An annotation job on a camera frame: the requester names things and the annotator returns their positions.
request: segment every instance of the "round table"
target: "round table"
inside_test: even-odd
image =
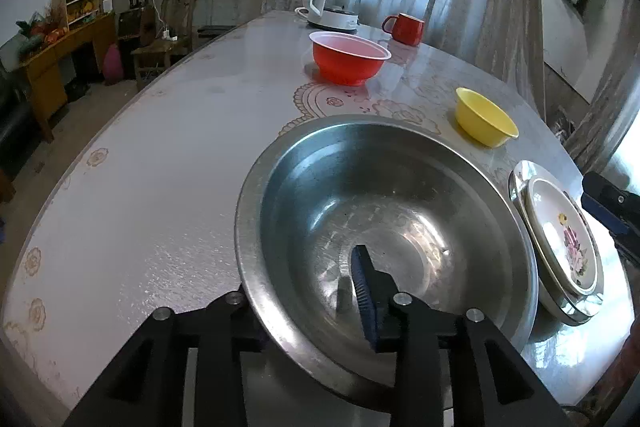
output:
[[[510,86],[368,26],[358,34],[388,47],[392,58],[365,86],[326,84],[313,62],[311,32],[291,13],[270,12],[191,54],[116,115],[50,195],[5,295],[2,339],[67,407],[153,309],[204,307],[238,287],[233,232],[242,181],[278,134],[303,121],[347,112],[404,120],[448,140],[505,195],[511,168],[528,159],[579,198],[580,172]],[[464,136],[453,117],[458,86],[494,100],[520,137],[490,150]],[[561,403],[575,403],[600,378],[634,317],[613,241],[588,219],[602,254],[606,303],[575,328],[539,307],[523,352]],[[260,420],[265,410],[271,425],[274,415],[305,425],[309,414],[317,425],[321,418],[327,425],[388,422],[323,390],[274,348],[249,357],[246,368],[251,425],[267,425]]]

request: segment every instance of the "desk drawer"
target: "desk drawer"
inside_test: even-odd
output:
[[[46,50],[39,53],[37,57],[31,59],[31,62],[27,66],[27,76],[29,80],[38,78],[43,71],[48,70],[55,65],[58,61],[56,57],[56,51],[54,46],[49,46]]]
[[[57,63],[32,80],[31,87],[34,101],[47,120],[66,103],[66,92]]]

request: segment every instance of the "white plate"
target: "white plate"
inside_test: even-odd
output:
[[[580,211],[580,207],[569,194],[565,192],[565,195],[580,214],[580,218],[585,227],[587,227],[591,244],[596,253],[597,270],[596,287],[591,295],[576,295],[569,290],[565,290],[559,282],[558,277],[556,277],[546,255],[543,253],[542,247],[540,247],[540,241],[536,237],[533,225],[531,224],[532,220],[527,212],[527,184],[529,180],[535,176],[549,180],[556,187],[562,187],[561,182],[544,167],[528,160],[521,160],[514,166],[513,172],[509,175],[509,197],[525,224],[533,245],[533,250],[536,252],[539,277],[538,298],[540,304],[564,324],[578,326],[586,323],[591,317],[596,315],[602,309],[604,303],[604,272],[602,270],[602,260],[598,252],[598,245]]]
[[[536,236],[561,285],[578,295],[592,293],[597,282],[595,252],[571,201],[538,176],[529,180],[526,199]]]

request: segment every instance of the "white kettle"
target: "white kettle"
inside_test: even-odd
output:
[[[296,14],[320,29],[355,32],[360,0],[302,0]]]

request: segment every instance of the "floor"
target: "floor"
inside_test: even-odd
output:
[[[0,217],[6,223],[5,242],[0,245],[0,295],[4,294],[33,221],[62,174],[135,94],[134,80],[123,80],[114,86],[91,84],[86,95],[61,110],[64,114],[53,127],[53,142],[40,142],[15,177],[14,199],[0,204]]]

